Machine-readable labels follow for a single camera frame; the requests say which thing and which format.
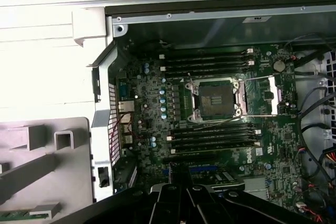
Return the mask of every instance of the vent grille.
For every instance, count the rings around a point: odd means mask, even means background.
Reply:
[[[117,100],[116,100],[116,89],[115,85],[109,83],[110,92],[110,106],[111,113],[108,125],[109,132],[109,143],[110,143],[110,159],[112,166],[116,164],[120,158],[120,145],[119,145],[119,132],[116,123],[118,121],[117,117]]]
[[[336,78],[336,55],[335,52],[330,53],[330,59],[327,60],[327,74]],[[328,81],[328,93],[336,92],[336,85],[332,81]],[[331,106],[336,106],[335,98],[329,100]],[[336,139],[336,120],[335,109],[331,109],[331,133],[332,138]]]

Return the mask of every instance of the green circuit board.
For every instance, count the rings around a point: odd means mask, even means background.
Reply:
[[[253,53],[248,56],[247,71],[233,74],[224,71],[224,74],[216,73],[210,77],[207,73],[203,73],[203,77],[190,75],[181,78],[175,77],[174,73],[168,76],[162,68],[165,67],[162,55],[165,59],[176,58],[178,62],[179,56],[191,55],[201,58],[203,55],[230,54],[248,48],[251,47],[151,53],[141,60],[132,61],[119,74],[116,80],[119,101],[134,101],[130,123],[120,125],[120,141],[122,148],[132,149],[132,153],[138,157],[138,186],[150,188],[153,184],[167,182],[165,159],[178,156],[177,153],[172,153],[172,145],[168,141],[173,131],[196,127],[209,127],[208,130],[212,131],[215,128],[211,125],[216,121],[222,122],[220,126],[248,124],[254,127],[256,138],[254,146],[217,150],[209,150],[207,147],[190,148],[184,149],[187,150],[186,153],[180,154],[179,157],[186,158],[185,162],[190,167],[216,166],[218,170],[229,169],[242,179],[264,177],[267,199],[292,209],[292,199],[296,195],[295,187],[301,183],[299,176],[301,161],[294,161],[299,145],[296,132],[298,111],[294,66],[290,54],[279,45],[254,46]],[[283,70],[274,70],[277,61],[283,62],[285,65]],[[271,115],[274,113],[272,106],[274,96],[270,95],[268,77],[274,78],[275,85],[280,90],[276,115]],[[191,80],[202,80],[199,87],[203,90],[200,90],[200,94],[212,92],[207,86],[223,88],[225,85],[229,87],[235,80],[244,80],[244,99],[248,116],[237,117],[235,112],[232,116],[230,109],[223,106],[218,108],[222,108],[226,113],[205,115],[202,123],[190,121],[188,118],[194,110],[193,95],[190,89],[186,88],[186,84]],[[211,111],[204,109],[204,104],[207,103],[201,101],[199,105],[202,113]],[[221,104],[221,98],[212,98],[212,104],[214,109],[217,108],[216,106]],[[198,160],[203,154],[215,154],[216,158],[210,161]],[[216,185],[224,179],[223,172],[220,172],[220,176],[218,174],[207,171],[192,176],[198,183],[203,181],[206,184]]]

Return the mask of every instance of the ram slot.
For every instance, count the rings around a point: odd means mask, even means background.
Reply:
[[[190,139],[184,141],[172,141],[172,148],[180,146],[193,146],[193,145],[214,145],[214,144],[226,144],[231,142],[243,142],[243,141],[255,141],[254,135],[240,135],[240,136],[230,136],[230,137],[211,137],[206,139]]]
[[[244,141],[237,142],[232,141],[226,144],[216,144],[216,145],[206,145],[206,144],[197,144],[194,146],[180,146],[177,148],[171,149],[171,154],[182,154],[182,153],[199,153],[199,152],[211,152],[211,151],[222,151],[228,149],[238,149],[238,148],[247,148],[255,147],[254,141]]]
[[[236,58],[196,58],[196,59],[179,59],[179,60],[166,60],[164,65],[166,67],[179,67],[179,66],[189,66],[189,65],[204,65],[204,64],[240,64],[246,63],[248,61],[247,57],[236,57]]]
[[[243,66],[243,67],[228,67],[228,68],[221,68],[221,69],[214,69],[208,70],[206,67],[203,67],[202,70],[191,70],[185,71],[183,69],[176,71],[176,72],[165,72],[165,77],[167,79],[172,78],[182,78],[187,76],[192,77],[204,77],[204,76],[223,76],[228,74],[235,74],[235,73],[245,73],[250,70],[250,66]]]
[[[213,53],[207,53],[207,54],[191,54],[190,50],[187,49],[185,51],[183,50],[177,50],[172,51],[170,54],[165,55],[166,60],[181,60],[181,59],[195,59],[195,58],[207,58],[207,57],[242,57],[246,56],[244,51],[241,52],[213,52]]]
[[[253,131],[239,131],[239,132],[212,132],[211,134],[199,134],[199,135],[185,135],[180,136],[172,140],[173,142],[185,142],[185,141],[207,141],[214,138],[232,138],[232,137],[244,137],[244,136],[255,136]]]

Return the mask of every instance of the black cable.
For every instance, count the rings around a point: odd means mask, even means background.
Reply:
[[[310,129],[310,128],[313,128],[313,127],[318,127],[318,128],[323,129],[323,130],[330,130],[331,129],[329,126],[327,126],[324,123],[313,123],[313,124],[309,124],[306,127],[304,127],[302,129],[302,133],[305,132],[306,130]]]
[[[300,110],[299,111],[302,111],[303,110],[303,106],[305,105],[307,99],[310,97],[311,94],[314,93],[314,91],[316,90],[324,90],[324,97],[327,95],[327,91],[328,89],[326,87],[317,87],[317,88],[314,88],[312,90],[310,90],[308,92],[308,94],[306,94],[306,96],[304,97],[303,101],[302,101],[302,104],[301,104],[301,107],[300,107]]]
[[[328,96],[320,99],[319,101],[315,102],[312,106],[310,106],[308,109],[306,109],[298,118],[298,123],[297,123],[297,128],[298,128],[298,135],[299,135],[299,139],[301,141],[301,145],[303,147],[306,148],[306,152],[308,153],[308,155],[310,156],[310,158],[314,161],[314,163],[320,168],[321,173],[324,175],[324,177],[326,178],[326,180],[328,182],[332,182],[331,177],[329,176],[329,174],[326,172],[326,170],[323,168],[323,166],[319,163],[319,161],[315,158],[315,156],[313,155],[313,153],[309,150],[306,141],[304,140],[305,138],[303,137],[302,134],[302,129],[301,129],[301,122],[302,119],[308,115],[310,112],[312,112],[314,109],[316,109],[318,106],[324,104],[326,101],[332,99],[336,97],[336,92],[329,94]]]
[[[284,49],[287,50],[287,46],[289,44],[291,44],[292,42],[294,42],[295,40],[302,39],[302,38],[309,37],[309,36],[317,36],[317,37],[319,37],[324,42],[324,44],[330,49],[330,51],[334,50],[334,48],[327,42],[327,39],[326,39],[325,35],[322,34],[322,33],[310,33],[310,34],[304,34],[304,35],[301,35],[299,37],[296,37],[296,38],[288,41],[284,45]]]
[[[294,74],[296,76],[320,76],[320,77],[323,77],[323,78],[326,78],[328,79],[329,81],[333,81],[333,82],[336,82],[336,78],[334,78],[333,76],[329,76],[325,73],[315,73],[315,72],[299,72],[299,71],[295,71]]]
[[[305,57],[302,57],[299,60],[294,61],[294,67],[295,68],[302,67],[303,65],[311,62],[312,60],[315,60],[319,56],[324,55],[326,52],[330,52],[330,51],[332,51],[332,50],[330,50],[329,47],[326,47],[326,48],[322,48],[320,50],[317,50],[315,52],[312,52],[311,54],[309,54]]]
[[[300,128],[301,128],[301,120],[302,118],[304,118],[306,115],[308,115],[310,112],[312,112],[314,109],[316,109],[317,107],[321,106],[322,104],[324,104],[325,102],[328,102],[330,99],[336,97],[336,92],[333,92],[329,95],[327,95],[326,97],[318,100],[317,102],[315,102],[312,106],[310,106],[309,108],[307,108],[300,116],[299,116],[299,121],[300,121]]]

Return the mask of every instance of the cylindrical capacitor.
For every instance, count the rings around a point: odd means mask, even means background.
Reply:
[[[268,164],[268,163],[264,163],[264,167],[265,167],[266,170],[271,170],[272,165]]]

